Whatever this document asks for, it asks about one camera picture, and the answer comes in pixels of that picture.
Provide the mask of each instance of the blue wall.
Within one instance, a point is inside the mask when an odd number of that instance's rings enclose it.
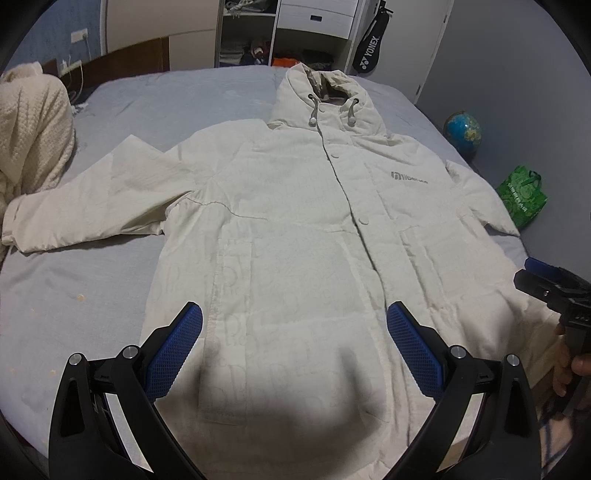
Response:
[[[89,60],[86,42],[70,42],[70,33],[88,28],[92,58],[100,56],[100,0],[57,0],[37,20],[8,63],[7,70],[19,63],[57,59],[72,62]]]

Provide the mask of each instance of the globe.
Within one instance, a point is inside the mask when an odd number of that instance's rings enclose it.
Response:
[[[450,115],[443,125],[443,136],[460,155],[471,155],[482,141],[482,129],[471,114],[457,112]]]

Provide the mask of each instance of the metal screw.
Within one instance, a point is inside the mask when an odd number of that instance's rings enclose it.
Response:
[[[466,356],[466,350],[458,345],[452,347],[451,353],[456,358],[464,358]]]
[[[80,362],[82,361],[82,355],[79,353],[74,353],[73,355],[70,356],[70,358],[68,359],[68,363],[70,365],[78,365]]]
[[[125,358],[133,358],[138,354],[139,350],[135,345],[126,346],[123,349],[123,356]]]
[[[519,357],[511,353],[507,355],[507,363],[509,363],[509,365],[512,365],[513,367],[516,367],[517,365],[519,365]]]

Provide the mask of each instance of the jacket hood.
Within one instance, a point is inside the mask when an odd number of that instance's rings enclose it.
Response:
[[[336,103],[330,101],[327,88],[341,97],[336,99]],[[329,113],[321,113],[322,125],[351,135],[387,134],[382,117],[360,84],[339,70],[316,72],[302,63],[285,74],[277,89],[277,99],[267,125],[270,128],[287,126],[317,131],[317,126],[310,122],[315,101],[319,103],[320,112]]]

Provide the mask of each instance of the hood drawstring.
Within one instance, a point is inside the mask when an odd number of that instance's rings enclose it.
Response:
[[[318,124],[318,100],[312,94],[309,94],[308,98],[314,102],[314,110],[312,110],[310,120],[308,120],[308,125],[315,127]]]
[[[357,123],[357,119],[355,118],[355,113],[353,112],[353,107],[359,103],[358,98],[354,98],[351,102],[351,106],[349,107],[349,113],[347,114],[347,123],[350,127],[354,127]]]

